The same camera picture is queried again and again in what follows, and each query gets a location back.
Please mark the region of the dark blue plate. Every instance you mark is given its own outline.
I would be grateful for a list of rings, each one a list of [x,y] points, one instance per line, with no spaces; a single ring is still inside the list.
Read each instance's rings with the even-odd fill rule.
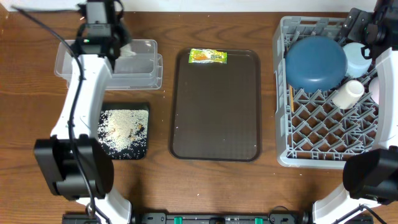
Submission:
[[[285,55],[286,82],[307,93],[335,88],[347,69],[343,48],[323,36],[306,37],[294,43]]]

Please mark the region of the cream plastic cup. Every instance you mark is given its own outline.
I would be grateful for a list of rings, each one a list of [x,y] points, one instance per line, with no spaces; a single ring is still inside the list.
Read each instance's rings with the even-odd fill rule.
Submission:
[[[350,80],[341,86],[332,102],[339,109],[351,109],[364,94],[364,85],[357,80]]]

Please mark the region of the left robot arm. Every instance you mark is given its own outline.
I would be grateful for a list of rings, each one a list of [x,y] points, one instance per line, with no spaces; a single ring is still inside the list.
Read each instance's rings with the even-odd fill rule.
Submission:
[[[115,1],[80,4],[84,18],[74,40],[60,39],[56,65],[68,91],[50,137],[38,139],[34,156],[54,195],[84,205],[64,223],[134,223],[132,203],[114,188],[114,166],[98,141],[104,93],[131,36]]]

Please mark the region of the light blue bowl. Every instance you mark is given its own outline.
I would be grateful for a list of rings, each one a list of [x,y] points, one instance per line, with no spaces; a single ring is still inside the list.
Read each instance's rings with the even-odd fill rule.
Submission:
[[[365,59],[361,53],[361,49],[364,47],[363,44],[353,42],[346,44],[343,47],[347,58],[347,71],[346,76],[350,78],[359,78],[363,76],[369,69],[372,60]]]

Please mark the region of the white napkin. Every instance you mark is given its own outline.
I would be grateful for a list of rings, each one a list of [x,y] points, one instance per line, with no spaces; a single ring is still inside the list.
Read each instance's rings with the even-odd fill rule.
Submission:
[[[120,49],[120,57],[132,57],[135,56],[136,53],[132,50],[131,44],[126,44]]]

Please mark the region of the pink bowl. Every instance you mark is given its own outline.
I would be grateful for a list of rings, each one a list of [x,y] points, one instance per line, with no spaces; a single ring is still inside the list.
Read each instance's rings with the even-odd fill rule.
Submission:
[[[375,77],[370,81],[369,92],[373,102],[379,104],[379,77]]]

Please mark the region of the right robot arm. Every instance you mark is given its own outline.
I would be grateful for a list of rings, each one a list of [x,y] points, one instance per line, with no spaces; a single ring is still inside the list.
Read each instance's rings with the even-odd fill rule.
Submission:
[[[301,223],[346,223],[397,200],[397,3],[380,1],[360,39],[370,50],[379,79],[376,135],[368,152],[350,157],[343,181],[312,204]]]

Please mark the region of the yellow green snack wrapper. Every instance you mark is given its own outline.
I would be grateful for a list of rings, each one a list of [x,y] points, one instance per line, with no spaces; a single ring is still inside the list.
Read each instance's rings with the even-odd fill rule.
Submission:
[[[191,49],[189,63],[227,63],[228,54],[213,49]]]

